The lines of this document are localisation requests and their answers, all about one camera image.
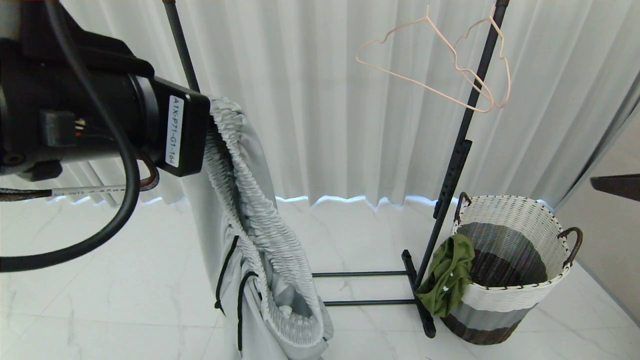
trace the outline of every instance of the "light under curtain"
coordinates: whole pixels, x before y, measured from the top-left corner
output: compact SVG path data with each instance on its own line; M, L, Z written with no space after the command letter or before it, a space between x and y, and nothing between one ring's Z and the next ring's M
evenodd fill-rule
M354 59L364 42L424 16L427 3L189 0L177 6L202 92L243 107L277 196L315 202L323 195L365 195L377 204L382 197L437 199L464 110ZM85 29L122 39L158 76L186 86L160 0L63 4ZM429 4L436 25L456 40L489 14L493 1ZM524 195L551 206L562 200L612 122L625 120L617 111L640 71L638 19L640 2L633 0L512 1L502 26L511 98L504 109L474 115L458 191ZM480 26L460 43L463 67L477 67L487 31ZM470 85L427 24L392 36L368 47L363 59L467 101ZM499 99L503 66L493 61L486 77ZM183 197L180 180L162 175L142 201ZM67 165L59 179L38 186L123 181L120 161L108 159ZM118 196L105 200L116 204Z

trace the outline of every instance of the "laundry basket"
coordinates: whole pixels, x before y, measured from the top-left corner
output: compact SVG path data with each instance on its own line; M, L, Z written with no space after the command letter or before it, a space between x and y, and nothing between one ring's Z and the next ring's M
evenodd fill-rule
M566 237L576 233L569 253ZM476 256L473 283L462 301L442 318L464 340L491 345L509 338L520 321L573 265L582 231L563 231L543 204L519 196L460 195L454 234L471 239Z

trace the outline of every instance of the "brown basket handle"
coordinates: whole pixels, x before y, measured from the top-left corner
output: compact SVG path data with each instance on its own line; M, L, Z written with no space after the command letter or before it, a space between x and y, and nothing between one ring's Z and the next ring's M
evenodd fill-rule
M562 264L563 268L567 264L571 264L571 266L573 266L573 260L575 259L575 256L578 254L578 250L580 250L580 246L582 245L582 230L577 227L570 227L567 230L559 233L558 238L565 238L570 233L575 233L576 235L575 245L573 246L573 250L571 250L571 254L569 254L567 260L565 260Z
M458 198L458 207L456 208L456 214L453 216L453 219L460 223L460 209L462 208L462 199L465 199L469 205L471 205L471 199L469 199L469 195L465 192L460 193L460 197Z

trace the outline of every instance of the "basket rim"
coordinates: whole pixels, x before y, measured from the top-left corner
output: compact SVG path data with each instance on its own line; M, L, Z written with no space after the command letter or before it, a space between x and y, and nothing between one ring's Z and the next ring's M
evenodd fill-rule
M510 199L510 200L520 200L520 201L527 201L527 202L535 202L537 205L540 206L541 209L544 209L546 211L549 212L549 214L551 214L551 221L554 222L554 225L556 225L556 227L559 229L558 234L561 234L564 229L562 227L562 225L560 224L560 221L558 221L558 219L556 218L556 216L553 214L553 212L551 212L551 210L542 202L539 202L537 200L534 200L530 197L524 197L524 196L519 196L519 195L478 195L478 196L473 196L470 197L469 199L471 201L473 201L473 199L480 199L480 198L487 198L487 197L491 197L491 198L504 198L504 199ZM467 202L465 201L461 208L460 208L460 216L462 216L464 210L468 207ZM453 220L453 229L452 229L452 234L456 234L456 231L458 230L458 227L460 226L460 222L456 219ZM559 240L562 241L562 247L564 248L564 252L566 254L570 253L569 248L566 246L566 236L560 236L558 237ZM482 286L480 284L477 284L475 282L472 282L471 284L467 285L467 286L471 286L473 288L479 289L481 291L520 291L523 289L534 289L537 288L539 290L543 289L543 288L547 288L549 286L555 286L555 284L557 282L559 282L564 276L566 276L567 274L569 274L569 270L571 270L571 267L573 266L573 264L571 263L567 263L567 265L565 265L563 267L563 271L560 272L559 274L557 274L555 277L544 281L544 282L538 282L535 284L527 284L527 285L518 285L518 286Z

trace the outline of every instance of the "pink clothes hanger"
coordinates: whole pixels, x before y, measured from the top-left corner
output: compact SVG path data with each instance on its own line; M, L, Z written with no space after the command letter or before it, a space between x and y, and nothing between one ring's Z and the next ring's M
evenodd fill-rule
M479 20L479 21L477 21L475 24L471 25L471 27L469 27L469 29L467 30L467 33L466 33L466 34L464 34L464 35L462 35L461 37L459 37L459 39L457 39L457 41L454 43L454 45L451 45L451 43L450 43L450 42L449 42L449 41L444 37L444 35L440 32L440 30L438 29L438 27L433 23L433 21L432 21L432 20L431 20L431 18L429 17L429 6L427 5L427 10L426 10L426 16L425 16L425 17L420 18L420 19L417 19L417 20L414 20L414 21L411 21L411 22L407 22L407 23L402 24L402 25L400 25L400 26L398 26L398 27L396 27L396 28L394 28L394 29L391 29L391 30L390 30L390 31L385 35L385 38L384 38L383 40L380 40L380 39L373 39L373 40L370 40L370 41L368 41L368 42L366 42L366 43L362 44L362 45L358 48L358 51L356 52L356 61L357 61L357 62L359 62L359 63L361 63L361 64L364 64L364 65L366 65L366 66L368 66L368 67L372 67L372 68L374 68L374 69L376 69L376 70L379 70L379 71L382 71L382 72L386 72L387 74L390 74L390 75L396 76L396 77L401 78L401 79L404 79L404 80L411 81L412 83L415 83L415 84L417 84L417 85L420 85L420 86L424 87L425 89L427 89L427 90L429 90L429 91L432 91L432 92L434 92L434 93L436 93L436 94L438 94L438 95L440 95L440 96L442 96L442 97L445 97L446 99L449 99L449 100L451 100L451 101L453 101L453 102L455 102L455 103L457 103L457 104L460 104L460 105L462 105L462 106L464 106L464 107L466 107L466 108L468 108L468 109L471 109L471 110L477 111L477 112L479 112L479 113L488 113L488 112L489 112L489 111L491 111L494 107L496 107L496 108L503 108L503 107L507 104L507 102L509 101L509 95L511 94L511 74L509 73L509 62L507 61L507 58L502 54L502 50L503 50L503 48L504 48L504 34L502 34L502 31L501 31L501 30L500 30L500 28L498 27L498 24L496 24L496 23L495 23L495 21L493 20L493 12L494 12L494 11L495 11L495 6L493 6L493 7L492 7L492 9L491 9L491 14L489 15L489 17L487 17L487 18L485 18L485 19L482 19L482 20ZM453 64L454 64L454 66L456 67L456 70L457 70L460 74L462 74L462 76L464 76L464 78L465 78L465 79L466 79L466 80L471 84L471 86L473 86L473 87L474 87L474 88L475 88L475 89L476 89L476 90L477 90L477 91L478 91L478 92L479 92L479 93L480 93L480 94L481 94L485 99L489 100L489 102L491 103L491 105L489 106L489 108L487 108L487 109L479 109L479 108L476 108L476 107L474 107L474 106L467 105L467 104L465 104L464 102L461 102L461 101L459 101L459 100L457 100L457 99L455 99L455 98L453 98L453 97L451 97L451 96L449 96L449 95L447 95L447 94L444 94L444 93L442 93L442 92L440 92L440 91L438 91L438 90L436 90L436 89L434 89L434 88L432 88L432 87L430 87L430 86L428 86L428 85L426 85L426 84L421 83L420 81L417 81L417 80L414 80L414 79L411 79L411 78L407 78L407 77L402 76L402 75L400 75L400 74L396 74L395 72L391 72L391 71L389 71L389 70L387 70L387 69L383 69L383 68L381 68L381 67L379 67L379 66L377 66L377 65L373 65L373 64L371 64L371 63L367 63L367 62L362 61L362 60L360 59L360 51L361 51L362 49L364 49L365 47L367 47L369 44L371 44L371 43L373 43L373 42L377 42L377 43L379 43L379 44L384 44L384 43L387 41L387 39L389 38L389 35L391 35L391 34L392 34L393 32L395 32L396 30L399 30L399 29L402 29L402 28L405 28L405 27L407 27L407 26L411 26L411 25L414 25L414 24L417 24L417 23L419 23L419 22L423 22L423 21L426 21L426 22L428 22L428 23L431 25L431 27L432 27L432 28L433 28L433 30L436 32L436 34L438 35L438 37L440 37L440 39L441 39L441 40L442 40L442 41L447 45L447 47L451 50L451 54L452 54L452 56L451 56L451 57L452 57L452 60L453 60ZM473 29L474 27L476 27L476 26L480 25L481 23L483 23L483 22L485 22L485 21L489 21L489 22L491 22L491 25L493 26L493 28L494 28L494 29L496 30L496 32L498 33L498 36L500 37L500 54L499 54L499 58L500 58L501 60L503 60L503 61L504 61L504 65L505 65L506 72L507 72L507 94L505 95L504 101L503 101L502 103L500 103L500 104L496 104L496 102L495 102L495 100L494 100L494 98L493 98L493 94L492 94L491 90L486 86L486 84L484 83L484 81L482 81L482 79L480 79L480 77L478 77L478 75L476 74L476 72L474 72L474 71L473 71L473 70L471 70L471 69L461 68L461 67L459 67L459 66L458 66L458 53L456 52L456 49L455 49L456 45L458 45L458 42L459 42L460 40L462 40L462 39L464 39L464 38L467 38L467 37L469 36L469 33L471 32L471 29ZM471 80L471 78L468 76L469 74L470 74L470 75L471 75L475 80L477 80L477 81L478 81L478 83L482 86L482 89L478 88L478 87L474 84L474 82L473 82L473 81Z

